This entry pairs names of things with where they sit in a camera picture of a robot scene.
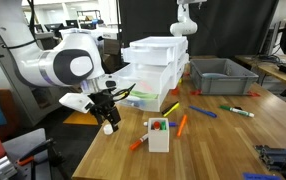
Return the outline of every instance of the marker holder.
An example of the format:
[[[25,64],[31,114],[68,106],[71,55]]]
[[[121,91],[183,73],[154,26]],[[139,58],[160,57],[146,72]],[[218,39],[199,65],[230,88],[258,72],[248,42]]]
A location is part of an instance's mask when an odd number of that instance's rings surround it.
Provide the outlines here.
[[[154,130],[153,124],[155,121],[161,124],[165,121],[166,129]],[[167,118],[149,118],[148,135],[149,152],[169,152],[170,127]]]

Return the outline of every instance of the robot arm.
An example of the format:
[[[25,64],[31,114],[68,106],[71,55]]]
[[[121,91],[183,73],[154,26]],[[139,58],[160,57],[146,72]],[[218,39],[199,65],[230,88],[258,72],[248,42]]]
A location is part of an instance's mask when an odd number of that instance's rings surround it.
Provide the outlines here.
[[[19,79],[38,87],[81,83],[82,94],[68,93],[60,102],[84,113],[90,111],[97,119],[108,119],[116,131],[120,116],[111,93],[116,82],[110,76],[102,78],[105,73],[91,32],[75,29],[53,50],[43,51],[26,25],[21,4],[22,0],[0,0],[0,38],[15,61]],[[125,90],[123,98],[132,88]]]
[[[197,31],[197,24],[190,18],[189,4],[202,3],[205,1],[207,0],[177,0],[177,4],[179,5],[177,20],[179,22],[172,24],[170,27],[173,36],[194,34]]]

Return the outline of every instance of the wooden tabletop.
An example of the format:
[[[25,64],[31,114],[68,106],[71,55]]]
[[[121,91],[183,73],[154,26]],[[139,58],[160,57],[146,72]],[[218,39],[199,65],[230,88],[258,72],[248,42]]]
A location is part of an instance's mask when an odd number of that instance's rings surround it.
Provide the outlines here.
[[[168,93],[161,109],[179,101],[180,107],[169,116],[179,123],[188,116],[181,137],[170,128],[170,152],[150,153],[148,141],[136,150],[129,146],[147,133],[143,122],[161,113],[143,112],[118,106],[122,120],[112,135],[98,132],[73,174],[85,179],[242,179],[243,172],[269,172],[258,158],[253,145],[286,148],[286,103],[257,84],[251,90],[260,97],[190,95],[194,86],[189,77],[179,85],[179,95]],[[217,114],[209,117],[189,109],[194,105]],[[242,107],[254,118],[222,110],[220,105]]]
[[[279,57],[286,61],[286,55],[280,55]],[[286,83],[286,73],[279,71],[279,68],[275,64],[259,62],[256,59],[252,59],[251,56],[236,56],[236,58],[253,67],[257,66],[259,70],[263,71],[267,75],[274,76],[275,78]]]

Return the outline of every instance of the black curtain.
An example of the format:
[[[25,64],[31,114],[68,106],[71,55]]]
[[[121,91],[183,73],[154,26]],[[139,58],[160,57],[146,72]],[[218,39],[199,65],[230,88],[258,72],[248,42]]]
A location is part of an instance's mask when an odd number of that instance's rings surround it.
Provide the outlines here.
[[[252,55],[259,51],[270,27],[278,0],[208,0],[201,9],[190,4],[190,17],[198,24],[189,35],[190,55]],[[177,22],[176,0],[120,0],[122,41],[171,36]]]

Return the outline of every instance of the gray plastic bin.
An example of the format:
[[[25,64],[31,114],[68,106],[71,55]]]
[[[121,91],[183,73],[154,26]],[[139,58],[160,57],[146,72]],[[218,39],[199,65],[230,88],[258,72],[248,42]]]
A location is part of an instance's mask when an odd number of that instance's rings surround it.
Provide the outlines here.
[[[204,95],[246,95],[258,75],[230,59],[194,59],[190,61],[190,76]],[[204,73],[226,75],[206,76]]]

